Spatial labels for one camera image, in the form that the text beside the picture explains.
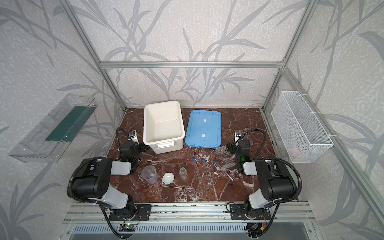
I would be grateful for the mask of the blue capped test tube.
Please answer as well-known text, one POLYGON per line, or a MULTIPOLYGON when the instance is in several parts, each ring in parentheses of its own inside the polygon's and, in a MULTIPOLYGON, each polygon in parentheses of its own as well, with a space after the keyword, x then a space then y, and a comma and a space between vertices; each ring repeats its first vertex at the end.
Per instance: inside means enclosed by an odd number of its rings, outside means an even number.
POLYGON ((202 180, 202 176, 201 176, 198 164, 197 164, 197 160, 195 158, 192 158, 192 160, 194 163, 194 167, 195 167, 195 171, 196 171, 196 175, 198 177, 199 183, 202 184, 203 180, 202 180))
POLYGON ((207 161, 204 158, 202 159, 202 161, 203 161, 203 166, 204 166, 204 169, 205 169, 205 172, 206 172, 206 177, 207 177, 208 184, 210 186, 212 186, 214 183, 213 183, 213 179, 212 179, 211 172, 210 172, 210 169, 209 169, 209 165, 208 165, 207 161))
POLYGON ((235 179, 229 174, 227 173, 227 171, 219 164, 217 163, 216 161, 213 161, 213 164, 231 181, 234 181, 235 179))

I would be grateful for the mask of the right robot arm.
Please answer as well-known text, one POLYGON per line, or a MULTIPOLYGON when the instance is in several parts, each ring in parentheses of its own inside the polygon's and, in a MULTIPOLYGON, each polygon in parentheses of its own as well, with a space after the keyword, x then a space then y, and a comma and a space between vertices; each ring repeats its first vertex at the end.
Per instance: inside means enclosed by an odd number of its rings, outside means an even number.
POLYGON ((237 158, 236 166, 241 174, 258 178, 259 189, 246 199, 249 209, 267 209, 291 202, 300 195, 303 181, 291 163, 275 157, 252 159, 247 140, 227 143, 226 151, 237 158))

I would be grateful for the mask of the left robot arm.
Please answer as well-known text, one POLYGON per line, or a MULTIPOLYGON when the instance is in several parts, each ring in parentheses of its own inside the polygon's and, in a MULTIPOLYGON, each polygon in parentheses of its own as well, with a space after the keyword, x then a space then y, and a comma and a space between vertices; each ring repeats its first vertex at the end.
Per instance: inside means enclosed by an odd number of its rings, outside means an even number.
POLYGON ((134 174, 141 163, 140 153, 149 149, 145 144, 129 140, 119 149, 118 160, 107 157, 84 159, 69 179, 68 197, 78 202, 99 205, 102 210, 134 214, 137 208, 133 197, 112 187, 110 179, 112 176, 134 174))

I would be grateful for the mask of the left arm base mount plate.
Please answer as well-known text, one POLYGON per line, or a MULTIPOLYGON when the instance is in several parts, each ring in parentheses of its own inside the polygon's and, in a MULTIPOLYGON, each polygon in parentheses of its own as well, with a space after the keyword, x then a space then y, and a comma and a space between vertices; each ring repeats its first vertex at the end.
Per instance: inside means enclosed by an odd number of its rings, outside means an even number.
POLYGON ((111 210, 110 221, 148 221, 151 214, 151 204, 137 204, 132 210, 111 210))

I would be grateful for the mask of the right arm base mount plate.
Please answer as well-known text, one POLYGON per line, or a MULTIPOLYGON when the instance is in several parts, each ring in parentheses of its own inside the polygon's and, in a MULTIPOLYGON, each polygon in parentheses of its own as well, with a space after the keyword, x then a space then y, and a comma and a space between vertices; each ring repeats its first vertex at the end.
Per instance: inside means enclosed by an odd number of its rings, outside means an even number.
POLYGON ((253 209, 250 205, 245 203, 236 204, 228 203, 226 205, 227 211, 231 215, 231 220, 270 220, 272 218, 269 209, 253 209))

